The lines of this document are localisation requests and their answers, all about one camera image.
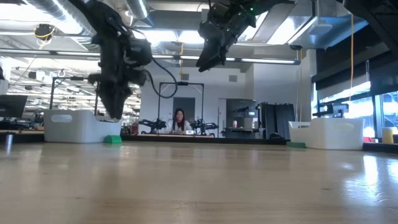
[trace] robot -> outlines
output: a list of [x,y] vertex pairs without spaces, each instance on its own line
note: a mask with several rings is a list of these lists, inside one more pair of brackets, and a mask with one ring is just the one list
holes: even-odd
[[[142,67],[153,59],[150,43],[134,38],[131,28],[125,26],[121,16],[106,4],[97,0],[90,0],[86,4],[82,0],[69,1],[84,14],[97,32],[92,43],[101,47],[101,73],[90,75],[89,81],[99,82],[98,95],[101,101],[112,118],[120,119],[124,102],[132,94],[129,83],[142,86],[149,74]],[[208,20],[202,22],[198,30],[205,39],[196,64],[199,71],[223,65],[229,48],[238,37],[248,26],[255,27],[255,16],[287,1],[230,0],[214,3],[210,7]],[[388,9],[397,14],[395,0],[336,1],[343,3],[354,15],[367,20],[394,55],[398,55],[398,34],[394,25],[396,20],[392,19],[391,13],[383,13],[383,9]]]

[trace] green block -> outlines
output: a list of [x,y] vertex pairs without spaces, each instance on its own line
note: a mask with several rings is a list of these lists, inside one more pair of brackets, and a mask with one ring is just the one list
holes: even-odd
[[106,136],[104,142],[111,144],[120,144],[122,143],[122,138],[120,136]]
[[286,146],[288,146],[288,147],[305,148],[305,143],[304,142],[287,142]]

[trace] white storage bin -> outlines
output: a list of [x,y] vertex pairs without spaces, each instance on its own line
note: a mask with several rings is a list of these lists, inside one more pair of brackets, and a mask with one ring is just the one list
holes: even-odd
[[108,135],[120,135],[122,120],[100,121],[90,110],[45,110],[44,140],[47,142],[96,143]]
[[362,149],[364,119],[315,118],[308,128],[300,125],[306,123],[289,123],[292,142],[314,149]]

